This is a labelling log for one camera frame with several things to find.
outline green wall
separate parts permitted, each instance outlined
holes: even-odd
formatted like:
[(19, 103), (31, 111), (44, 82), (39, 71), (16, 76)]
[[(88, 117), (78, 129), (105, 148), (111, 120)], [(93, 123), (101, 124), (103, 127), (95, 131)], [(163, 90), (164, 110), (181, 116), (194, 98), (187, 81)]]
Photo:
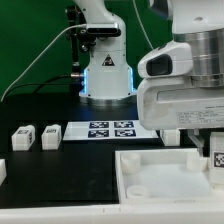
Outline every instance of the green wall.
[[(135, 71), (135, 85), (140, 78), (136, 71), (139, 60), (150, 51), (137, 22), (132, 0), (106, 0), (107, 8), (127, 26), (127, 61)], [(171, 25), (148, 8), (148, 0), (136, 0), (140, 16), (154, 47), (171, 40)], [(0, 96), (37, 55), (68, 26), (64, 10), (72, 0), (1, 0), (0, 7)], [(88, 55), (80, 62), (88, 64)], [(65, 36), (18, 83), (42, 83), (54, 76), (70, 73), (71, 50)], [(35, 87), (13, 92), (32, 92)], [(66, 87), (46, 87), (44, 91), (68, 91)]]

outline small white cube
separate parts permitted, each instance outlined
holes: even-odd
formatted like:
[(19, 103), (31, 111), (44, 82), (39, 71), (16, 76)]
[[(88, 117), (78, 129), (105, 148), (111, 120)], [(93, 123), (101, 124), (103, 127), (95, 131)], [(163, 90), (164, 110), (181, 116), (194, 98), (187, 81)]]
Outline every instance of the small white cube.
[(32, 125), (20, 127), (12, 136), (13, 151), (28, 151), (35, 140), (35, 128)]
[(179, 130), (161, 130), (160, 137), (165, 146), (180, 146)]
[(58, 149), (61, 142), (61, 126), (47, 126), (41, 136), (43, 150)]

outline white plastic container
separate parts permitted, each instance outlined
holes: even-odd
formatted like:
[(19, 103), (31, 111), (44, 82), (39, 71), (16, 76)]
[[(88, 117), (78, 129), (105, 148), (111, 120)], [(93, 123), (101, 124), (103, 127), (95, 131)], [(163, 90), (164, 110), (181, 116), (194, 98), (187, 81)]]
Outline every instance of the white plastic container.
[[(123, 153), (138, 154), (138, 172), (123, 169)], [(121, 204), (154, 204), (184, 202), (224, 202), (224, 190), (215, 191), (210, 184), (208, 158), (200, 158), (197, 149), (169, 149), (116, 152), (116, 173)], [(129, 197), (128, 189), (142, 186), (147, 197)]]

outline white block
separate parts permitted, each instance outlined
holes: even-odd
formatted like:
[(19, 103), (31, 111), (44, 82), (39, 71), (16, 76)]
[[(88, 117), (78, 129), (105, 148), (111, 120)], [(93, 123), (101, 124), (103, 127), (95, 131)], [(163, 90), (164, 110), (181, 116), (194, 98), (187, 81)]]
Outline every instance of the white block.
[(210, 137), (210, 182), (214, 188), (224, 186), (224, 133), (212, 132)]
[(179, 130), (160, 130), (160, 137), (165, 146), (180, 146)]
[(58, 149), (61, 142), (61, 126), (47, 126), (41, 136), (43, 150)]
[(35, 140), (35, 128), (32, 125), (20, 127), (12, 136), (13, 151), (28, 151)]
[(6, 178), (6, 168), (5, 168), (5, 160), (0, 160), (0, 185), (3, 183)]

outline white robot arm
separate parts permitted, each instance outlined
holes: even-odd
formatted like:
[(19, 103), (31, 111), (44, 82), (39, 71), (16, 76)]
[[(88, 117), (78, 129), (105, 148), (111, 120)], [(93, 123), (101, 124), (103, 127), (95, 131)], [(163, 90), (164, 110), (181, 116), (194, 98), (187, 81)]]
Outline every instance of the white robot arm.
[(132, 101), (132, 69), (126, 62), (126, 26), (109, 12), (104, 0), (74, 0), (86, 19), (82, 34), (96, 37), (90, 47), (90, 63), (85, 69), (82, 102), (95, 105), (119, 105)]
[(174, 40), (138, 65), (140, 121), (156, 130), (224, 127), (224, 0), (170, 3)]

